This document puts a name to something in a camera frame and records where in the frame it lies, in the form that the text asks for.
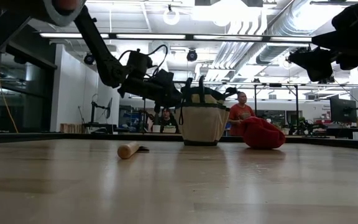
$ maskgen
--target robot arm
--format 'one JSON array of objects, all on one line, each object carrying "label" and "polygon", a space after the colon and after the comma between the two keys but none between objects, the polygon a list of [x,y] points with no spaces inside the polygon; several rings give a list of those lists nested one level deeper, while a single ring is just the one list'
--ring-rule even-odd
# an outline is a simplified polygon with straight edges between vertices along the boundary
[{"label": "robot arm", "polygon": [[332,62],[343,70],[358,67],[358,3],[345,8],[331,23],[335,31],[312,38],[317,48],[299,49],[288,57],[288,61],[307,70],[312,82],[329,78]]},{"label": "robot arm", "polygon": [[139,49],[130,51],[127,65],[123,66],[108,50],[85,1],[79,1],[80,5],[72,11],[58,11],[54,6],[55,0],[0,0],[0,6],[7,9],[0,16],[0,50],[32,17],[57,26],[66,26],[74,21],[95,58],[100,79],[105,85],[112,88],[121,85],[118,92],[122,97],[131,93],[154,100],[160,106],[178,105],[181,93],[174,86],[173,73],[161,69],[152,77],[145,78],[147,69],[153,67],[152,60]]}]

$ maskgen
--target man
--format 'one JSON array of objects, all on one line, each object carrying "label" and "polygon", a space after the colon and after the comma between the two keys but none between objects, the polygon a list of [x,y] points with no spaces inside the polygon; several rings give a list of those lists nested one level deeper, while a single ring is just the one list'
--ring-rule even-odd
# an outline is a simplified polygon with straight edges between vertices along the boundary
[{"label": "man", "polygon": [[169,108],[164,108],[162,110],[162,117],[160,118],[160,133],[164,132],[165,126],[173,126],[176,128],[175,132],[179,132],[177,121],[172,116],[171,110]]},{"label": "man", "polygon": [[238,103],[233,105],[230,109],[229,123],[231,124],[231,136],[242,136],[240,129],[241,121],[250,116],[255,116],[252,108],[246,105],[247,95],[244,92],[237,93],[237,100]]}]

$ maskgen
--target canvas bag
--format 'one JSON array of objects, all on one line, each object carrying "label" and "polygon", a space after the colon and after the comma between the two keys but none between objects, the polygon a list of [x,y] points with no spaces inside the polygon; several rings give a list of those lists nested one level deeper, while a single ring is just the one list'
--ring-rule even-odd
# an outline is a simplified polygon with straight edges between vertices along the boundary
[{"label": "canvas bag", "polygon": [[[204,87],[204,76],[199,86],[191,88],[193,79],[181,89],[182,104],[175,108],[175,119],[187,146],[215,146],[223,135],[230,109],[223,105],[227,95]],[[237,92],[231,89],[232,95]]]}]

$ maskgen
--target red bag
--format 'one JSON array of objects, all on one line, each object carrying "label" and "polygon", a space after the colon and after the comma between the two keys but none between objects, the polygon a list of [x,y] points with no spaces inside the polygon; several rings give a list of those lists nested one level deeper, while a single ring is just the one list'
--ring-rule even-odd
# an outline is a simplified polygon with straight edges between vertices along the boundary
[{"label": "red bag", "polygon": [[285,135],[264,119],[250,117],[241,123],[244,142],[255,149],[275,149],[285,143]]}]

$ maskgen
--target computer monitor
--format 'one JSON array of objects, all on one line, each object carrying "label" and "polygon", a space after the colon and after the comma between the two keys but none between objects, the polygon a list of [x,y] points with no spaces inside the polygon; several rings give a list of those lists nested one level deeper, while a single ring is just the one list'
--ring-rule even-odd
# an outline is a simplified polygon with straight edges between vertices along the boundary
[{"label": "computer monitor", "polygon": [[106,119],[110,118],[110,112],[111,112],[111,102],[112,102],[112,98],[110,98],[109,104],[107,104],[107,109],[106,109]]},{"label": "computer monitor", "polygon": [[331,121],[342,123],[356,123],[356,102],[354,100],[342,100],[330,98]]}]

